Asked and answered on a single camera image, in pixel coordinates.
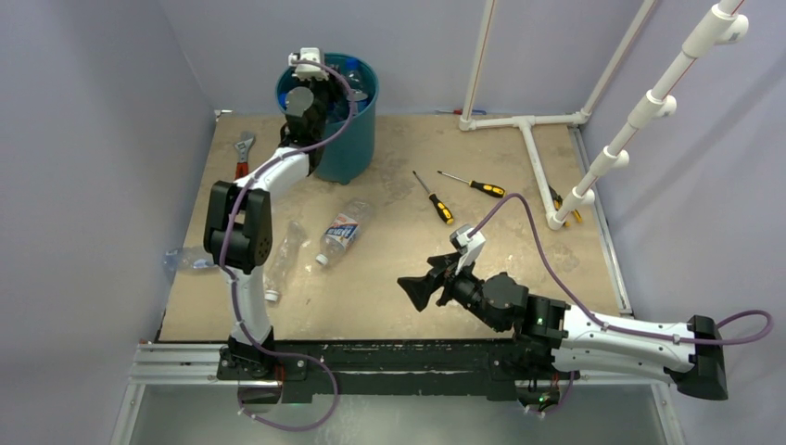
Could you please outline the clear bottle red white label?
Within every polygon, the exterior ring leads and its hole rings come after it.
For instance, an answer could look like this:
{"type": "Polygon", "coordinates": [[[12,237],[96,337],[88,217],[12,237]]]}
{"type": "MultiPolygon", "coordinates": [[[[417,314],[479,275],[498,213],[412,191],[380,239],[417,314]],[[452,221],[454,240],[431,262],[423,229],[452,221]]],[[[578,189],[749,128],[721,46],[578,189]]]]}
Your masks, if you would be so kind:
{"type": "Polygon", "coordinates": [[[348,200],[323,232],[320,250],[315,256],[322,267],[343,259],[374,217],[375,206],[367,199],[348,200]]]}

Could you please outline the clear bottle white cap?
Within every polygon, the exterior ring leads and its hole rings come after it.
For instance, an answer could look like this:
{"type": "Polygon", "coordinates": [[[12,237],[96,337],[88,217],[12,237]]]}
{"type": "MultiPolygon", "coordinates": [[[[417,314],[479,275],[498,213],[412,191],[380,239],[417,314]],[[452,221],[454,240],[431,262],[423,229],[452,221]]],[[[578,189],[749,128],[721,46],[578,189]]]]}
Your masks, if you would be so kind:
{"type": "Polygon", "coordinates": [[[289,279],[298,263],[298,254],[308,235],[297,221],[291,221],[285,237],[273,255],[272,262],[264,273],[264,299],[277,303],[284,295],[289,279]]]}

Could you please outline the long yellow black screwdriver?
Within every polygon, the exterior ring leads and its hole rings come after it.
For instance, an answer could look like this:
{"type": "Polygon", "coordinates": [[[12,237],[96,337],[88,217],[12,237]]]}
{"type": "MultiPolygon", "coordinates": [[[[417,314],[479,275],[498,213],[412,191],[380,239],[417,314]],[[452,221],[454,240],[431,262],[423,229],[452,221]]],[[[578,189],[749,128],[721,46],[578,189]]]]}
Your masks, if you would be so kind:
{"type": "Polygon", "coordinates": [[[475,180],[468,180],[463,179],[459,176],[453,175],[451,173],[437,171],[438,174],[443,175],[445,177],[451,178],[452,180],[461,182],[463,184],[468,185],[470,188],[474,190],[480,191],[481,193],[494,197],[494,198],[504,198],[507,194],[506,190],[498,185],[489,184],[489,183],[482,183],[475,180]]]}

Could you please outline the teal plastic bin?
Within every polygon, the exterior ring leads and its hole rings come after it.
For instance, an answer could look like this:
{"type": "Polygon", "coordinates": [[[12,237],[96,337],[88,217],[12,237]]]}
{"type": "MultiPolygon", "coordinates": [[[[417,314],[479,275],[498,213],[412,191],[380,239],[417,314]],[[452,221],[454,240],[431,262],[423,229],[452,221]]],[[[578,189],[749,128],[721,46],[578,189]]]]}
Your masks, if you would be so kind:
{"type": "MultiPolygon", "coordinates": [[[[352,89],[345,78],[346,54],[325,53],[323,61],[330,76],[335,76],[346,91],[349,115],[339,123],[330,125],[325,133],[290,133],[286,123],[280,130],[280,146],[292,150],[316,146],[307,152],[309,172],[332,183],[348,184],[370,165],[374,155],[375,102],[379,90],[376,74],[364,61],[361,72],[368,87],[369,103],[358,109],[350,99],[352,89]]],[[[292,78],[289,67],[276,85],[279,109],[283,112],[283,87],[292,78]]]]}

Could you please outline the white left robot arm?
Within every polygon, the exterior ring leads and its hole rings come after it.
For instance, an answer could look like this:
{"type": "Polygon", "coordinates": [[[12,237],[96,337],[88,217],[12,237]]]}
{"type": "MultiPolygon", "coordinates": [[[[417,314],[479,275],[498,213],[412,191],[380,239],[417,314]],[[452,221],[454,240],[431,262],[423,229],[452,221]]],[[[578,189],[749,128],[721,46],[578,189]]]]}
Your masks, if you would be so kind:
{"type": "Polygon", "coordinates": [[[271,157],[256,170],[210,189],[203,246],[222,269],[234,326],[225,361],[263,379],[275,370],[273,327],[262,288],[263,266],[274,246],[272,201],[311,175],[322,160],[331,107],[347,105],[352,90],[340,74],[300,80],[285,97],[285,122],[271,157]]]}

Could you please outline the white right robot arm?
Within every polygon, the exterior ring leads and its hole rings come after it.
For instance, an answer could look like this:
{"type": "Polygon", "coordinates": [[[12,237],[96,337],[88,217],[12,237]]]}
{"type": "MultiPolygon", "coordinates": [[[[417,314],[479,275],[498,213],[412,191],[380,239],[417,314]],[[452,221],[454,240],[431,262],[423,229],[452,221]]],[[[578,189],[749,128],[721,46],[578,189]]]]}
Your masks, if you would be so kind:
{"type": "Polygon", "coordinates": [[[603,371],[676,385],[679,393],[708,401],[728,398],[724,353],[716,323],[694,315],[686,323],[658,324],[599,315],[530,293],[506,272],[489,279],[459,254],[428,259],[423,276],[400,277],[399,287],[421,312],[438,292],[437,305],[454,301],[496,332],[511,332],[515,351],[506,366],[526,379],[603,371]]]}

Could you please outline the Pepsi bottle blue cap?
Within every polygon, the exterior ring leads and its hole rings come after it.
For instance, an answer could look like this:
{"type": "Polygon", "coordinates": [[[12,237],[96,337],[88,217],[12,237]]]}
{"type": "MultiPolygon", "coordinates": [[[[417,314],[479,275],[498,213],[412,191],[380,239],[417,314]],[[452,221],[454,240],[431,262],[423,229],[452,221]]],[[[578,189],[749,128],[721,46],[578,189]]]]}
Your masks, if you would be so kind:
{"type": "Polygon", "coordinates": [[[355,57],[345,61],[345,78],[352,89],[350,99],[358,109],[365,108],[369,103],[368,87],[361,72],[361,63],[355,57]]]}

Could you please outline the black metal base frame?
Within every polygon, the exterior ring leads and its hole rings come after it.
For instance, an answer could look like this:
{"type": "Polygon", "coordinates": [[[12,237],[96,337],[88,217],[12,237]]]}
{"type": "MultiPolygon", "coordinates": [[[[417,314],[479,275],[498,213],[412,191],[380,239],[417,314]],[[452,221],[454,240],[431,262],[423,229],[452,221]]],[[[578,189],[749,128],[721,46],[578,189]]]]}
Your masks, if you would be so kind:
{"type": "Polygon", "coordinates": [[[578,380],[551,359],[503,338],[280,340],[282,357],[235,358],[220,343],[138,347],[131,380],[148,385],[237,388],[252,405],[310,403],[316,396],[475,396],[550,404],[578,380]]]}

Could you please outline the red handled adjustable wrench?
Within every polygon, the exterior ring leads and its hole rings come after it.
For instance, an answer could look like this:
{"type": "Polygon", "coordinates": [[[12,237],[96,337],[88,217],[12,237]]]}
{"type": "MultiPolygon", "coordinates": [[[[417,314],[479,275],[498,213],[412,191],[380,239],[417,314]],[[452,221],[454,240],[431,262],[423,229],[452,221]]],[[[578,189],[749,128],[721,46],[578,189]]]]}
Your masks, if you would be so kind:
{"type": "Polygon", "coordinates": [[[240,140],[234,143],[237,152],[237,163],[235,166],[235,179],[240,179],[249,174],[248,158],[250,149],[254,146],[256,135],[252,132],[242,132],[240,140]]]}

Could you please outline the short yellow black screwdriver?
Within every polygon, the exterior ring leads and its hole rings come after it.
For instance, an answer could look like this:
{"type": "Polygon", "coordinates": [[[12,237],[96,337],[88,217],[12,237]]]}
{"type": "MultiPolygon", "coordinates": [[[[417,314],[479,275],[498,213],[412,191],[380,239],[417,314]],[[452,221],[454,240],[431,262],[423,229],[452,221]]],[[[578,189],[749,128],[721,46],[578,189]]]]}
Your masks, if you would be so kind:
{"type": "Polygon", "coordinates": [[[450,209],[447,205],[427,186],[425,181],[421,178],[421,176],[417,173],[417,171],[413,171],[412,174],[414,175],[415,179],[427,193],[427,197],[432,203],[435,212],[438,214],[438,217],[442,222],[446,225],[452,225],[454,223],[454,217],[450,209]]]}

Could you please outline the red blue pen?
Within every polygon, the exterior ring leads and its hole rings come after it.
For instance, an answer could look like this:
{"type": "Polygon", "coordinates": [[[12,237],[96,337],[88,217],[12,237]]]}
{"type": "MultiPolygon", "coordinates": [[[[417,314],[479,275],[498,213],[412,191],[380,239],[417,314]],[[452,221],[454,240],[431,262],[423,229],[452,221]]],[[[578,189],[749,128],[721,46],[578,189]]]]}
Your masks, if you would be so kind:
{"type": "MultiPolygon", "coordinates": [[[[435,112],[437,114],[451,114],[451,115],[463,115],[464,114],[464,110],[462,108],[456,108],[456,109],[436,109],[435,112]]],[[[485,115],[488,115],[488,113],[484,109],[472,108],[470,110],[470,115],[471,116],[472,115],[485,116],[485,115]]]]}

